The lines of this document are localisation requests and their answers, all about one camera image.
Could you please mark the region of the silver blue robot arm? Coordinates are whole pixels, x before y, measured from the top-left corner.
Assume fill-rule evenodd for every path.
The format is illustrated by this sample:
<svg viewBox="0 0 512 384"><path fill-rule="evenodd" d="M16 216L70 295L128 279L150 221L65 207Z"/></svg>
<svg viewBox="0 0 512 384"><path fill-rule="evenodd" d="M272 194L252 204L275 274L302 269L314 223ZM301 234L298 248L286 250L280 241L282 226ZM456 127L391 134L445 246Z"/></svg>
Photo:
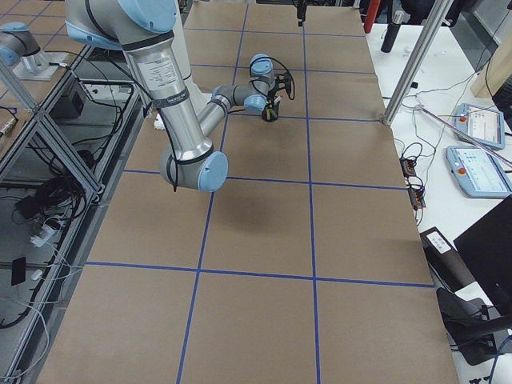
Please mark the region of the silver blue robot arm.
<svg viewBox="0 0 512 384"><path fill-rule="evenodd" d="M173 187L221 188L229 163L214 148L211 132L235 106L272 122L278 118L277 93L295 96L291 72L276 72L277 59L267 54L252 57L246 85L218 86L210 99L192 90L191 79L182 75L189 61L183 38L175 35L182 28L176 1L68 1L66 28L84 45L123 52L169 137L160 172Z"/></svg>

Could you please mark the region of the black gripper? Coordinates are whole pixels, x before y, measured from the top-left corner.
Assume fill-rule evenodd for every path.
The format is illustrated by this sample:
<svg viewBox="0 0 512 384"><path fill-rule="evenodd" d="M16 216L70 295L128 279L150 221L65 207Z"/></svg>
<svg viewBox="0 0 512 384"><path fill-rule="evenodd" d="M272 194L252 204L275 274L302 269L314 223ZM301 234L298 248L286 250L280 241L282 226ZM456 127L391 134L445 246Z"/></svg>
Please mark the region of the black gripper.
<svg viewBox="0 0 512 384"><path fill-rule="evenodd" d="M294 0L294 5L297 9L298 26L303 26L306 20L307 0Z"/></svg>

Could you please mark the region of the spare grey robot arm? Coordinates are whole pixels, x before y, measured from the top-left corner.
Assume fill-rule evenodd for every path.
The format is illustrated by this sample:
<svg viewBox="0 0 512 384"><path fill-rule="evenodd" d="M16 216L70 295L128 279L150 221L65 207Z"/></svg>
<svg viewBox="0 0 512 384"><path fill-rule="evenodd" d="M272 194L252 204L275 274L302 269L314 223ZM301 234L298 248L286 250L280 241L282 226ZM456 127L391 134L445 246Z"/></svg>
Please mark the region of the spare grey robot arm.
<svg viewBox="0 0 512 384"><path fill-rule="evenodd" d="M49 81L67 57L44 51L23 22L1 25L1 61L21 80Z"/></svg>

